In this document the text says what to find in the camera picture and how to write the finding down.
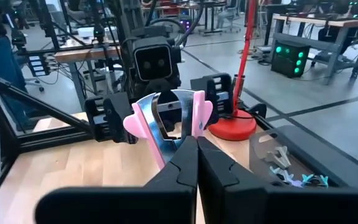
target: wooden table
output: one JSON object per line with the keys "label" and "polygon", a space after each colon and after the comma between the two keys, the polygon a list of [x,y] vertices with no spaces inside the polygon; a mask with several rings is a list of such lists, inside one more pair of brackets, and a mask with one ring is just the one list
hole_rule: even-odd
{"label": "wooden table", "polygon": [[[86,44],[97,44],[96,40],[84,39],[76,35],[76,37],[82,40]],[[104,43],[113,43],[112,40],[109,40],[107,37],[104,38]],[[68,39],[61,48],[68,47],[81,47],[82,45],[73,39]],[[107,47],[107,53],[111,57],[117,57],[117,49],[120,47]],[[102,48],[94,49],[82,49],[82,50],[70,50],[65,52],[57,52],[55,54],[56,61],[59,63],[72,63],[72,62],[83,62],[86,60],[96,60],[104,59],[105,55]]]}
{"label": "wooden table", "polygon": [[[328,54],[328,52],[331,52],[331,55],[328,56],[326,62],[318,60],[318,62],[325,63],[328,66],[326,70],[327,85],[332,83],[337,70],[353,68],[351,78],[357,78],[358,58],[356,62],[353,62],[352,60],[349,60],[348,62],[339,62],[338,56],[341,53],[343,43],[348,36],[349,29],[358,27],[358,19],[349,19],[346,21],[329,21],[328,22],[329,26],[340,27],[340,31],[334,43],[312,40],[302,37],[306,23],[324,26],[326,23],[324,19],[315,19],[310,17],[287,17],[287,16],[281,16],[279,14],[274,14],[273,19],[276,20],[276,26],[275,26],[275,33],[273,35],[272,50],[270,51],[270,60],[273,59],[276,41],[281,40],[281,41],[295,42],[298,44],[309,45],[311,48],[314,49],[322,50],[322,53]],[[285,21],[293,21],[293,22],[301,23],[298,29],[297,36],[282,33]]]}
{"label": "wooden table", "polygon": [[[97,44],[97,40],[92,39],[84,39],[80,36],[76,36],[78,39],[82,40],[86,44]],[[112,40],[109,40],[107,37],[104,37],[104,43],[113,43]],[[62,46],[62,48],[68,48],[68,47],[81,47],[82,45],[78,43],[77,41],[73,39],[68,39],[65,44]],[[107,54],[109,58],[116,58],[118,56],[117,50],[120,50],[120,47],[106,47]],[[73,83],[75,87],[76,94],[78,96],[78,101],[80,102],[81,109],[85,111],[84,109],[84,103],[85,103],[85,95],[84,95],[84,89],[83,85],[81,83],[80,76],[82,75],[78,70],[76,66],[77,62],[81,62],[80,67],[83,66],[84,63],[86,63],[86,66],[89,70],[89,77],[91,79],[91,84],[94,92],[97,92],[96,87],[96,79],[94,77],[93,73],[93,66],[91,61],[92,60],[99,60],[99,59],[105,59],[106,56],[103,52],[103,48],[93,48],[93,49],[81,49],[81,50],[70,50],[70,51],[64,51],[64,52],[57,52],[55,54],[56,61],[58,63],[67,63],[68,68],[70,70],[70,75],[73,78]],[[113,75],[111,75],[111,83],[114,82],[116,79]]]}
{"label": "wooden table", "polygon": [[[74,114],[86,119],[85,113]],[[39,121],[34,131],[66,126],[55,118]],[[204,135],[242,166],[249,167],[249,141],[230,142]],[[116,144],[94,140],[21,154],[0,187],[0,224],[33,224],[38,200],[68,186],[143,186],[158,167],[144,140]],[[198,195],[196,223],[204,223]]]}

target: small plastic part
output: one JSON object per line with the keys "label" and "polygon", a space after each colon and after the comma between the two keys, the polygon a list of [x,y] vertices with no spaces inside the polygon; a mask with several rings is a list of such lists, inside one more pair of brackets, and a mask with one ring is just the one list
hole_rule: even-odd
{"label": "small plastic part", "polygon": [[281,169],[287,169],[291,166],[291,162],[288,159],[287,153],[288,148],[286,146],[283,147],[276,147],[275,151],[278,152],[267,152],[265,161],[266,162],[273,162],[274,164],[278,165]]}
{"label": "small plastic part", "polygon": [[287,170],[283,170],[281,168],[274,169],[270,166],[270,171],[272,171],[275,175],[281,175],[284,178],[284,182],[290,184],[294,187],[303,187],[303,182],[300,180],[293,180],[293,174],[289,174]]}
{"label": "small plastic part", "polygon": [[323,175],[304,175],[302,174],[302,185],[311,187],[326,187],[328,188],[328,177]]}

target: concrete floor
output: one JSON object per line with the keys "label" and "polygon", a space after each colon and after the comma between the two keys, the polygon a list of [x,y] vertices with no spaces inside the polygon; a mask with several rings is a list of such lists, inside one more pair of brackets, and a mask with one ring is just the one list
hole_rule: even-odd
{"label": "concrete floor", "polygon": [[[243,19],[237,21],[242,26]],[[286,27],[284,32],[297,33],[298,24]],[[185,63],[179,64],[182,80],[181,88],[190,88],[190,80],[217,72],[234,75],[238,72],[240,55],[237,51],[244,47],[244,29],[240,33],[223,33],[207,37],[198,32],[189,36],[187,46],[182,53]],[[48,45],[50,39],[44,37],[39,28],[25,30],[28,37],[28,50],[38,50]],[[254,45],[262,39],[253,40]],[[349,58],[358,54],[357,49],[349,48],[345,53]],[[316,65],[300,80],[289,79],[270,71],[270,66],[248,61],[246,66],[245,92],[241,98],[249,106],[258,102],[267,104],[268,120],[274,126],[296,125],[316,138],[331,144],[332,147],[348,153],[358,160],[358,79],[349,82],[351,70],[343,70],[332,85],[323,85],[325,65]],[[27,68],[23,69],[26,78],[31,77]],[[43,81],[46,85],[40,93],[38,88],[28,86],[31,95],[59,108],[66,113],[81,111],[74,85],[70,79],[56,72]]]}

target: jeans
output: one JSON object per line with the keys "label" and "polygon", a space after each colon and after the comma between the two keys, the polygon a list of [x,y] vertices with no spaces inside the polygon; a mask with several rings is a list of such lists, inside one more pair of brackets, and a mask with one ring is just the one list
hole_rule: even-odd
{"label": "jeans", "polygon": [[227,12],[227,11],[223,11],[221,13],[218,14],[218,23],[216,24],[216,28],[217,29],[222,29],[223,28],[223,24],[224,24],[224,19],[229,17],[229,16],[233,16],[232,12]]}
{"label": "jeans", "polygon": [[[28,94],[22,70],[12,53],[11,41],[7,37],[0,37],[0,78]],[[1,95],[1,98],[7,112],[16,124],[29,122],[26,113],[33,112],[33,108],[6,95]]]}

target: electronic equipment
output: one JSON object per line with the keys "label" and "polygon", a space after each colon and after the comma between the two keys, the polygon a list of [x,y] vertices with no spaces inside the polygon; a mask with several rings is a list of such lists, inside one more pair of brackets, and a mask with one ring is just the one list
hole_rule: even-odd
{"label": "electronic equipment", "polygon": [[305,71],[310,46],[289,41],[277,41],[272,59],[272,71],[288,78],[301,77]]}
{"label": "electronic equipment", "polygon": [[47,59],[49,54],[38,52],[26,53],[29,59],[28,67],[33,77],[42,77],[50,74],[50,64]]}
{"label": "electronic equipment", "polygon": [[172,47],[165,37],[140,39],[133,44],[136,72],[142,81],[168,78],[172,75]]}
{"label": "electronic equipment", "polygon": [[132,57],[135,74],[135,95],[141,98],[155,92],[180,86],[178,65],[181,48],[169,37],[171,27],[148,26],[132,31]]}
{"label": "electronic equipment", "polygon": [[191,27],[191,19],[180,19],[180,24],[185,30],[188,30]]}

